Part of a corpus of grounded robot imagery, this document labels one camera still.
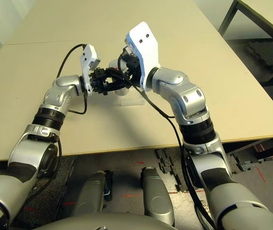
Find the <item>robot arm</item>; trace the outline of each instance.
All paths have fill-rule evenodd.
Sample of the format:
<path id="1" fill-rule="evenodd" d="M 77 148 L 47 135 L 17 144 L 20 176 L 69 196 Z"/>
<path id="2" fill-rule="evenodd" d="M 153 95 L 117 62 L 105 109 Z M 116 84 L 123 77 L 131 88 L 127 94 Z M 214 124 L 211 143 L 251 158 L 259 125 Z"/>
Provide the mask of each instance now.
<path id="1" fill-rule="evenodd" d="M 149 59 L 157 43 L 148 31 L 143 22 L 127 35 L 128 45 L 140 60 L 140 85 L 169 102 L 183 135 L 190 178 L 196 187 L 204 188 L 216 228 L 273 229 L 273 213 L 249 189 L 231 179 L 226 153 L 201 89 L 185 73 L 160 67 L 156 55 Z"/>
<path id="2" fill-rule="evenodd" d="M 59 77 L 53 82 L 32 123 L 10 154 L 8 169 L 0 175 L 0 226 L 13 221 L 37 180 L 53 173 L 58 153 L 54 143 L 59 140 L 70 101 L 92 90 L 84 79 L 88 79 L 89 70 L 95 69 L 98 58 L 91 45 L 83 52 L 88 60 L 81 61 L 83 75 Z"/>

